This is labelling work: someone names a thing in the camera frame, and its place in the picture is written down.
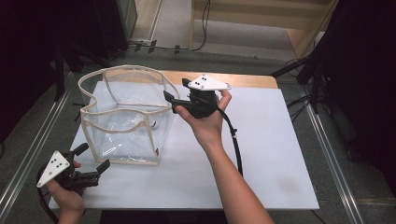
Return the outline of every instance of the person's left hand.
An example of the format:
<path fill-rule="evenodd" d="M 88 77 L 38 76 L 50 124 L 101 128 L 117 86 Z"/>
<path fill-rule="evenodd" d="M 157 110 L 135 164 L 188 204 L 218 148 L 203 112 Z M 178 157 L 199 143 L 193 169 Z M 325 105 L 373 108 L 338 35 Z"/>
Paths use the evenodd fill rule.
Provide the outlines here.
<path fill-rule="evenodd" d="M 74 161 L 73 165 L 78 168 L 80 163 Z M 79 223 L 84 210 L 84 200 L 74 191 L 62 188 L 62 186 L 54 179 L 47 183 L 49 193 L 55 202 L 61 208 L 60 223 Z"/>

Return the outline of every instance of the metal rail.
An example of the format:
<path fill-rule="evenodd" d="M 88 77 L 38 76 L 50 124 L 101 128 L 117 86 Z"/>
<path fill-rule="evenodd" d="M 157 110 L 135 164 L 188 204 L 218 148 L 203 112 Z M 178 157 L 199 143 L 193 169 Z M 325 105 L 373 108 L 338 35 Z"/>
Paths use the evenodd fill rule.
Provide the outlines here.
<path fill-rule="evenodd" d="M 12 205 L 17 200 L 17 197 L 21 192 L 24 182 L 26 181 L 33 166 L 35 165 L 35 161 L 37 160 L 41 152 L 41 149 L 46 143 L 46 140 L 50 134 L 50 131 L 52 130 L 52 127 L 56 119 L 59 117 L 59 114 L 64 108 L 64 103 L 66 102 L 69 96 L 74 79 L 75 76 L 72 73 L 69 73 L 65 81 L 66 90 L 64 94 L 61 96 L 58 102 L 55 102 L 53 104 L 40 130 L 35 136 L 32 145 L 30 145 L 25 157 L 21 161 L 21 165 L 19 166 L 17 172 L 6 186 L 6 189 L 0 198 L 0 223 L 4 223 L 6 221 L 6 218 L 8 216 L 9 211 L 12 208 Z"/>
<path fill-rule="evenodd" d="M 305 96 L 308 93 L 308 90 L 305 86 L 300 86 L 302 95 Z M 324 157 L 326 158 L 326 162 L 329 165 L 330 171 L 332 173 L 332 178 L 335 182 L 335 186 L 340 193 L 341 200 L 346 209 L 346 214 L 349 217 L 349 221 L 352 224 L 362 224 L 364 223 L 363 218 L 361 216 L 361 212 L 359 210 L 358 204 L 355 200 L 355 197 L 352 194 L 352 191 L 347 183 L 347 180 L 344 176 L 344 173 L 341 169 L 338 160 L 335 157 L 334 151 L 332 150 L 332 145 L 330 143 L 329 138 L 327 137 L 326 132 L 324 131 L 323 125 L 320 120 L 320 115 L 316 114 L 314 109 L 309 105 L 307 108 L 307 112 L 309 118 L 312 121 L 312 125 L 317 133 L 318 140 L 320 146 L 323 150 Z"/>

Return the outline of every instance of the wooden cabinet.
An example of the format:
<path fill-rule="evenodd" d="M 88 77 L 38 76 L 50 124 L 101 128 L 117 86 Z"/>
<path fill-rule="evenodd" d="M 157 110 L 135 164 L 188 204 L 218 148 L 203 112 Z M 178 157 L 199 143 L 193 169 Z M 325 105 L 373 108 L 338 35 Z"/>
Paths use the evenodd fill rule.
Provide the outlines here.
<path fill-rule="evenodd" d="M 202 18 L 206 2 L 206 0 L 193 0 L 192 21 Z M 210 21 L 286 28 L 297 58 L 303 58 L 318 33 L 325 31 L 338 0 L 211 0 L 210 2 Z"/>
<path fill-rule="evenodd" d="M 143 43 L 151 42 L 163 0 L 135 0 L 135 3 L 138 16 L 132 40 Z"/>

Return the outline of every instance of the tripod leg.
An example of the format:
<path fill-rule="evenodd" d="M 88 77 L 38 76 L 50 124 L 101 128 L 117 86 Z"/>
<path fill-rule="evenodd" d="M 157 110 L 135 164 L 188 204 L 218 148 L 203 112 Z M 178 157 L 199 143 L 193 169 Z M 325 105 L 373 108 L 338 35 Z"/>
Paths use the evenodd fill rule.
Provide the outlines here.
<path fill-rule="evenodd" d="M 291 63 L 290 65 L 288 65 L 288 66 L 286 66 L 286 67 L 284 67 L 284 68 L 281 68 L 281 69 L 277 70 L 277 71 L 274 72 L 273 74 L 270 74 L 270 76 L 271 76 L 271 77 L 280 77 L 280 76 L 282 76 L 283 74 L 288 73 L 289 71 L 291 71 L 291 70 L 293 70 L 293 69 L 296 69 L 296 68 L 300 67 L 301 65 L 305 64 L 305 63 L 309 60 L 310 57 L 311 57 L 311 55 L 309 54 L 309 55 L 307 55 L 306 57 L 304 57 L 304 58 L 298 60 L 297 62 Z"/>
<path fill-rule="evenodd" d="M 319 95 L 319 86 L 320 86 L 320 79 L 322 76 L 322 64 L 321 62 L 317 65 L 317 71 L 314 74 L 314 80 L 312 85 L 312 93 L 311 93 L 311 106 L 314 109 L 315 113 L 318 113 L 318 95 Z"/>

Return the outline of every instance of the wooden table edge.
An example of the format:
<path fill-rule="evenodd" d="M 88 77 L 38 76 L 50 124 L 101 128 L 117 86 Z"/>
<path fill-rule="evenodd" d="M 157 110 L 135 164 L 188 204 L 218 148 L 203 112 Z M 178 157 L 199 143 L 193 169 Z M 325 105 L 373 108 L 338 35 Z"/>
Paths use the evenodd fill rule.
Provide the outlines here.
<path fill-rule="evenodd" d="M 190 80 L 198 78 L 202 72 L 181 72 L 181 71 L 161 71 L 174 84 L 181 84 L 183 77 Z M 230 84 L 232 87 L 246 87 L 246 88 L 265 88 L 278 89 L 276 79 L 270 76 L 254 76 L 254 75 L 240 75 L 240 74 L 222 74 L 222 73 L 207 73 L 205 74 L 214 77 L 222 82 Z"/>

